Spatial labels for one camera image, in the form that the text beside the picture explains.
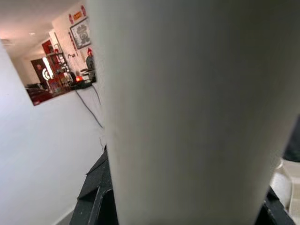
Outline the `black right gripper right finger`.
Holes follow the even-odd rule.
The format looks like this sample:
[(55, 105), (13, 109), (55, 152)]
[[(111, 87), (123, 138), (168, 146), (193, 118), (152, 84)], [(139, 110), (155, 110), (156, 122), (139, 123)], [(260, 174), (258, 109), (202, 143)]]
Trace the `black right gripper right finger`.
[(296, 225), (272, 187), (263, 201), (255, 225)]

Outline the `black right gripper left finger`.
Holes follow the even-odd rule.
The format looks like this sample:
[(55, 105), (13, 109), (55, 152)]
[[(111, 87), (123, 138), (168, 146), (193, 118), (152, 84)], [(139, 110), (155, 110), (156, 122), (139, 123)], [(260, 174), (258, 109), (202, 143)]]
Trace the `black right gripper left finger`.
[(74, 225), (119, 225), (107, 147), (86, 174), (74, 209)]

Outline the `white plastic table leg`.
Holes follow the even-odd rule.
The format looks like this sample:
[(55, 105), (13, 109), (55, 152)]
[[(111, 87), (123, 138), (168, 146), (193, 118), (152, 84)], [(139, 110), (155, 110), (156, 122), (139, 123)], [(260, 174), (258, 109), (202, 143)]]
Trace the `white plastic table leg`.
[(300, 114), (300, 0), (88, 0), (120, 225), (254, 225)]

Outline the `black device on ledge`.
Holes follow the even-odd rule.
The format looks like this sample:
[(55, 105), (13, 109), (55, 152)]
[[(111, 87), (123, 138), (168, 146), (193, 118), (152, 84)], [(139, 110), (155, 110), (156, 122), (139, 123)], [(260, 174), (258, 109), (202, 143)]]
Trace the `black device on ledge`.
[(70, 86), (71, 90), (81, 90), (91, 87), (93, 85), (92, 80), (81, 80), (78, 82), (73, 82)]

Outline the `red and black display shelf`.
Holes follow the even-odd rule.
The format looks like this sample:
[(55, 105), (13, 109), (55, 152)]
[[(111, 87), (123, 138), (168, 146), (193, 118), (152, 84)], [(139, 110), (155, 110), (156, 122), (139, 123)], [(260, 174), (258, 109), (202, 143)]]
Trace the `red and black display shelf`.
[(52, 45), (51, 40), (42, 43), (45, 52), (43, 62), (47, 72), (43, 75), (51, 92), (54, 95), (67, 93), (70, 91), (70, 80), (68, 76), (69, 66), (62, 52), (60, 45)]

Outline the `framed wall picture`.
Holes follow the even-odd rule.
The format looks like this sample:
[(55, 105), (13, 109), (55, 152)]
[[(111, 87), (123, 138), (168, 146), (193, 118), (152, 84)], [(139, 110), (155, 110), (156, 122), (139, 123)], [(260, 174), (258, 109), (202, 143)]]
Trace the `framed wall picture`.
[(88, 17), (71, 26), (70, 31), (77, 49), (82, 49), (91, 44)]

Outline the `red paper wall decoration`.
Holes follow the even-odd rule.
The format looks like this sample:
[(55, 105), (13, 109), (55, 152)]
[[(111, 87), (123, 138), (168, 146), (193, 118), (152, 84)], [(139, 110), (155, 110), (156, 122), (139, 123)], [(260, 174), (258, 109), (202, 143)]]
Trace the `red paper wall decoration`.
[(71, 24), (73, 24), (75, 21), (81, 19), (82, 17), (85, 17), (87, 15), (86, 13), (86, 9), (84, 5), (80, 6), (80, 11), (77, 11), (74, 14), (69, 14), (69, 21), (71, 22)]

